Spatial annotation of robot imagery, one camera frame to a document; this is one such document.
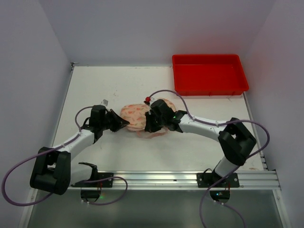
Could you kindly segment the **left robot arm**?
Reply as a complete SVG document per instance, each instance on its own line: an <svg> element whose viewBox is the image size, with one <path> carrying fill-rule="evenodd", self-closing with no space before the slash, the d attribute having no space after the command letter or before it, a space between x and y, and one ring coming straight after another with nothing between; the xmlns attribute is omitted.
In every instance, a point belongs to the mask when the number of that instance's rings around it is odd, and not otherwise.
<svg viewBox="0 0 304 228"><path fill-rule="evenodd" d="M74 136L53 148L42 147L38 151L29 182L32 188L62 195L71 185L102 181L96 165L80 162L72 167L71 162L83 150L95 144L104 131L115 133L129 122L104 105L93 105L89 109L90 116L82 125L77 124L78 132Z"/></svg>

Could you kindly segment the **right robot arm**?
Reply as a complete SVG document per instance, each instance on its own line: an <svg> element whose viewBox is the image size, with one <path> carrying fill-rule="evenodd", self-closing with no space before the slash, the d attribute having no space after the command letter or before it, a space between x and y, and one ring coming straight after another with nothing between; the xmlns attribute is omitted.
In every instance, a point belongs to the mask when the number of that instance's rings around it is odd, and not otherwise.
<svg viewBox="0 0 304 228"><path fill-rule="evenodd" d="M194 120L183 110L173 111L163 100L145 102L149 111L145 113L145 131L154 133L162 128L173 132L193 133L217 141L224 153L212 171L213 181L218 181L236 167L243 166L256 145L256 139L244 124L224 124L200 118Z"/></svg>

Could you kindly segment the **floral laundry bag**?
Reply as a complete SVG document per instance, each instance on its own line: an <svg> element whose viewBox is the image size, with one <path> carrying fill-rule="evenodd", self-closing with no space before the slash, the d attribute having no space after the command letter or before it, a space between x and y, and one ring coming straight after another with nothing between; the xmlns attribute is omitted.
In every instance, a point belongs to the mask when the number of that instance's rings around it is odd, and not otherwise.
<svg viewBox="0 0 304 228"><path fill-rule="evenodd" d="M127 125L127 130L137 134L139 138L151 139L153 137L162 136L168 133L167 128L150 133L146 132L146 117L145 113L149 111L149 106L146 104L129 104L125 105L120 112L120 116L127 120L130 124Z"/></svg>

